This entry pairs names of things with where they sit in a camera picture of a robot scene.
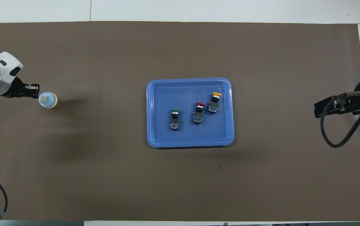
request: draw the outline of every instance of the white floor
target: white floor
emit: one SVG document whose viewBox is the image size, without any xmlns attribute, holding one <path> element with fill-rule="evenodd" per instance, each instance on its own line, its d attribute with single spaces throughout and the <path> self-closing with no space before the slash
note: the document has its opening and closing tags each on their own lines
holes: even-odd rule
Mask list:
<svg viewBox="0 0 360 226">
<path fill-rule="evenodd" d="M 0 0 L 0 23 L 89 20 L 352 23 L 359 24 L 360 36 L 360 0 Z M 173 226 L 220 223 L 224 222 L 148 222 Z M 145 224 L 114 222 L 128 226 Z"/>
</svg>

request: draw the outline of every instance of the blue tray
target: blue tray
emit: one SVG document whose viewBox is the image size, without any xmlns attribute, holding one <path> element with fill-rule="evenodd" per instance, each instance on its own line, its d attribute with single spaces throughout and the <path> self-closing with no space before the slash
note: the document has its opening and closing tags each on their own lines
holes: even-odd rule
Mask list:
<svg viewBox="0 0 360 226">
<path fill-rule="evenodd" d="M 212 92 L 221 93 L 216 114 L 207 111 Z M 202 123 L 192 121 L 195 103 L 205 103 Z M 171 111 L 180 109 L 180 128 L 170 129 Z M 224 146 L 234 140 L 233 101 L 225 78 L 152 80 L 147 86 L 147 140 L 155 148 Z"/>
</svg>

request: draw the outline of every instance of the brown mat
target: brown mat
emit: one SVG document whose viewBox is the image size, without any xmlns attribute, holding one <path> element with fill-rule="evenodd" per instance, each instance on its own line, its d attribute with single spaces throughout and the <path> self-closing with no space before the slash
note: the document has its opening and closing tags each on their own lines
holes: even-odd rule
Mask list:
<svg viewBox="0 0 360 226">
<path fill-rule="evenodd" d="M 3 51 L 61 101 L 0 98 L 6 219 L 360 221 L 360 127 L 333 149 L 313 113 L 360 81 L 354 24 L 10 23 Z M 149 146 L 147 83 L 205 77 L 232 83 L 234 142 Z"/>
</svg>

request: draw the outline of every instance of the tray rim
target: tray rim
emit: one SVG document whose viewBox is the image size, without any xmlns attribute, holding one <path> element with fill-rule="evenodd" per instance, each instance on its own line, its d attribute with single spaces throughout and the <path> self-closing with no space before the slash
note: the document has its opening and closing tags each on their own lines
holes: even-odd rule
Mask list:
<svg viewBox="0 0 360 226">
<path fill-rule="evenodd" d="M 230 123 L 233 122 L 233 126 L 230 126 L 230 137 L 225 141 L 204 141 L 204 142 L 194 142 L 194 143 L 176 143 L 176 145 L 164 144 L 164 143 L 154 143 L 152 140 L 152 130 L 153 122 L 151 118 L 151 108 L 149 106 L 152 93 L 151 88 L 156 83 L 200 83 L 200 82 L 225 82 L 228 86 L 228 99 L 229 99 L 229 119 Z M 181 148 L 181 147 L 217 147 L 217 146 L 227 146 L 234 141 L 234 116 L 233 116 L 233 94 L 231 83 L 227 78 L 217 77 L 217 78 L 175 78 L 175 79 L 154 79 L 150 81 L 147 85 L 147 141 L 148 144 L 154 148 Z"/>
</svg>

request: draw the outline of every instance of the black cable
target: black cable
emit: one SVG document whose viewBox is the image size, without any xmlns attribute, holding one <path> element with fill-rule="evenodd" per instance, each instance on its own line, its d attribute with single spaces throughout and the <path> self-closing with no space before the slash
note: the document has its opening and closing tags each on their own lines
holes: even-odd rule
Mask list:
<svg viewBox="0 0 360 226">
<path fill-rule="evenodd" d="M 3 195 L 4 195 L 4 210 L 3 212 L 5 213 L 5 211 L 7 211 L 7 206 L 8 206 L 8 199 L 7 199 L 7 194 L 5 193 L 5 190 L 3 189 L 3 186 L 0 184 L 0 189 L 1 191 L 3 192 Z"/>
<path fill-rule="evenodd" d="M 343 138 L 343 140 L 340 143 L 334 144 L 332 143 L 328 137 L 326 136 L 325 133 L 325 128 L 324 128 L 324 119 L 325 119 L 325 115 L 326 112 L 328 111 L 329 107 L 331 106 L 331 104 L 339 99 L 339 98 L 343 98 L 347 96 L 346 93 L 342 93 L 338 96 L 333 97 L 325 106 L 324 110 L 322 111 L 322 115 L 321 115 L 321 122 L 320 122 L 320 126 L 321 126 L 321 133 L 322 136 L 324 137 L 325 141 L 329 144 L 329 146 L 333 147 L 333 148 L 339 148 L 342 147 L 343 145 L 345 145 L 345 143 L 348 142 L 348 140 L 352 137 L 353 133 L 355 132 L 355 130 L 358 128 L 358 126 L 360 125 L 360 117 L 356 120 L 356 122 L 353 124 L 353 126 L 351 127 L 351 129 L 349 130 L 349 132 L 346 134 L 346 136 Z"/>
</svg>

